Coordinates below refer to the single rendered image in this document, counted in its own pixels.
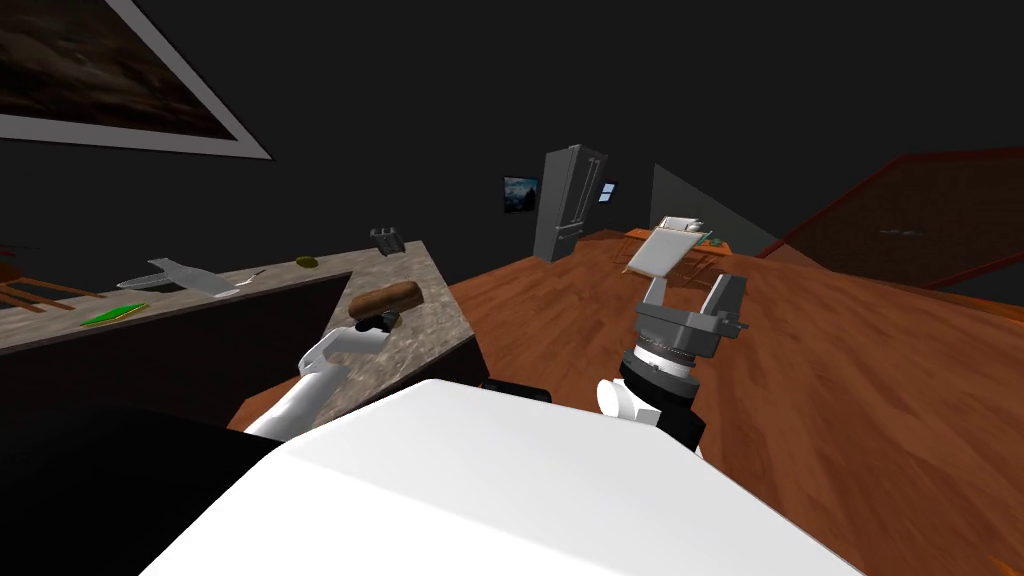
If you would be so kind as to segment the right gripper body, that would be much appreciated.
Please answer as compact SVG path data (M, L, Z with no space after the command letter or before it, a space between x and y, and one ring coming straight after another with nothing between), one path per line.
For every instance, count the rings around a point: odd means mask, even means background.
M708 315L640 303L636 313L637 346L666 359L713 358L723 338L735 339L748 329L733 312Z

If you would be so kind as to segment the brown bread loaf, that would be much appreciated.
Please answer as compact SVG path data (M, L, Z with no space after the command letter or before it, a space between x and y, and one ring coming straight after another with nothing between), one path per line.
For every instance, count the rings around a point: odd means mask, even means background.
M415 281L401 281L355 296L348 304L348 314L360 321L391 311L402 313L423 303L420 286Z

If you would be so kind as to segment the white-backed chair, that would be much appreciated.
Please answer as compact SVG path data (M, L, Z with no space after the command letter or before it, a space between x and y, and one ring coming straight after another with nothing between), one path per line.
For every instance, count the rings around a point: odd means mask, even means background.
M654 228L623 270L651 279L668 279L676 265L695 246L711 236L703 221L666 216Z

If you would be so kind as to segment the grey fridge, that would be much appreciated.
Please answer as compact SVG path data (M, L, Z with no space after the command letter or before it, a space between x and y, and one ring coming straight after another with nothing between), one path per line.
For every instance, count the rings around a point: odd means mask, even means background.
M607 156L581 145L546 155L541 179L534 256L555 262L569 256L597 201Z

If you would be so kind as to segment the small dark landscape picture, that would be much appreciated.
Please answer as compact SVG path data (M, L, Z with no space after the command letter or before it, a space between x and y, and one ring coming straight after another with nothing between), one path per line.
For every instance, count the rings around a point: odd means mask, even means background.
M503 206L505 214L531 212L536 207L539 179L521 177L503 178Z

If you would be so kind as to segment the red-framed dark panel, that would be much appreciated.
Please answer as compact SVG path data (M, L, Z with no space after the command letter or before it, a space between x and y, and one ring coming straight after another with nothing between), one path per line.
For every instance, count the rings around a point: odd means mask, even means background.
M924 289L1024 262L1024 147L901 155L760 255Z

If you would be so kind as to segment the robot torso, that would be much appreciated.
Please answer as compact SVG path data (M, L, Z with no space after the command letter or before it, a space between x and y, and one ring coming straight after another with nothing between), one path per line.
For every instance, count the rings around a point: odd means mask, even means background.
M140 576L864 576L663 430L428 380L275 448Z

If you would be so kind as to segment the green book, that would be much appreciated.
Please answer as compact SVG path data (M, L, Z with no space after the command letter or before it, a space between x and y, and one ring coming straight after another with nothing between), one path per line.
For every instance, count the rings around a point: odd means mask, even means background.
M136 303L128 306L113 308L82 322L80 326L92 327L92 326L111 324L113 322L120 321L126 317L129 317L133 314L136 314L148 307L150 307L148 303Z

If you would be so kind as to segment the brown wooden chair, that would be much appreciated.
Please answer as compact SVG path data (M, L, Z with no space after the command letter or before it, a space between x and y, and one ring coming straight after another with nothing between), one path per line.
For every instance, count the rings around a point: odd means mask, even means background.
M74 296L96 299L104 299L106 297L104 294L79 290L26 276L19 268L11 263L11 259L17 255L18 250L27 250L27 247L0 244L0 303L6 303L34 313L43 313L44 310L41 306L65 311L74 310L74 306L63 301L53 300L40 294L23 290L19 288L20 285L46 288Z

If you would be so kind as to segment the large grey-framed dark picture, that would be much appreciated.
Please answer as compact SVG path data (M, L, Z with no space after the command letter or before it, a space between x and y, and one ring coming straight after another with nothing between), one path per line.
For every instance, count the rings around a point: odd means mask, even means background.
M0 138L270 157L134 0L0 0Z

